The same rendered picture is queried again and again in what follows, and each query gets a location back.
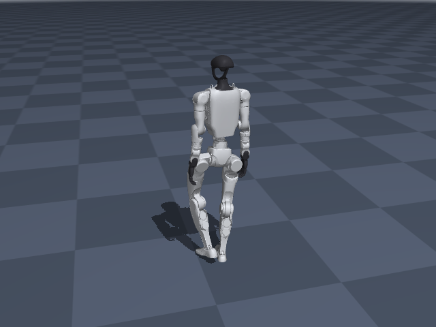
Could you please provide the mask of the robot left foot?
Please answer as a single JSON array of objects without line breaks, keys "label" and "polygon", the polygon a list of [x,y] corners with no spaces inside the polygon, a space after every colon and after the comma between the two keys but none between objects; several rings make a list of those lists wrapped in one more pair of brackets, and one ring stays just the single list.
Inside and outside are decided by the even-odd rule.
[{"label": "robot left foot", "polygon": [[204,247],[197,248],[196,249],[196,253],[199,254],[199,255],[205,255],[208,258],[216,258],[216,257],[218,257],[216,249],[215,248],[211,248],[210,246],[209,246],[209,250],[205,250]]}]

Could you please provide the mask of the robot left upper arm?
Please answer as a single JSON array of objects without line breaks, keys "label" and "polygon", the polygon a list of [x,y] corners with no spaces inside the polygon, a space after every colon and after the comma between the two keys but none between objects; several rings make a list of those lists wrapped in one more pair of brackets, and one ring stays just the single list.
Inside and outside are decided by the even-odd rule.
[{"label": "robot left upper arm", "polygon": [[198,128],[198,135],[205,133],[206,128],[204,126],[205,121],[205,104],[209,99],[210,91],[200,91],[193,95],[193,115],[195,124]]}]

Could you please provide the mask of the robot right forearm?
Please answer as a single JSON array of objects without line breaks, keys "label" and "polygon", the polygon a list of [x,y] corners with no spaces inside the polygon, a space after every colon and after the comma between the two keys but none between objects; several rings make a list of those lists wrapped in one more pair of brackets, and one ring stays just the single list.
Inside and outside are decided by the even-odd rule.
[{"label": "robot right forearm", "polygon": [[249,136],[250,136],[250,125],[249,125],[248,129],[242,129],[240,131],[240,154],[242,156],[243,156],[243,153],[245,151],[248,151],[249,154],[250,154],[250,151],[249,151],[249,147],[250,147]]}]

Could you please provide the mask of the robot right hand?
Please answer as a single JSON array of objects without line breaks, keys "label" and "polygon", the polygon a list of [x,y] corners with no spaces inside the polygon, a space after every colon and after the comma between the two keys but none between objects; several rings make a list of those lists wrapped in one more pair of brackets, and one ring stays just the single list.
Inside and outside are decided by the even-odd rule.
[{"label": "robot right hand", "polygon": [[238,177],[239,177],[239,178],[240,178],[240,177],[243,177],[243,176],[246,174],[246,171],[247,171],[247,164],[248,164],[247,159],[249,158],[249,152],[248,152],[248,151],[245,151],[245,152],[243,153],[243,156],[240,154],[240,157],[242,158],[241,161],[242,161],[242,163],[243,163],[243,166],[242,166],[242,168],[237,172],[237,173],[239,173],[239,174],[238,174]]}]

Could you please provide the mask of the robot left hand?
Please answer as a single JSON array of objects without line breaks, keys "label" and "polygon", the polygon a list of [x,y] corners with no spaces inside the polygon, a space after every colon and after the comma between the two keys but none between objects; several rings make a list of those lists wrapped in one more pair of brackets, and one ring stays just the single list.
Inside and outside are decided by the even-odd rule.
[{"label": "robot left hand", "polygon": [[196,182],[193,181],[193,173],[194,173],[194,168],[196,167],[197,163],[198,163],[198,159],[197,158],[193,158],[192,162],[189,161],[189,170],[188,170],[188,173],[189,173],[189,180],[190,180],[190,183],[192,185],[196,185]]}]

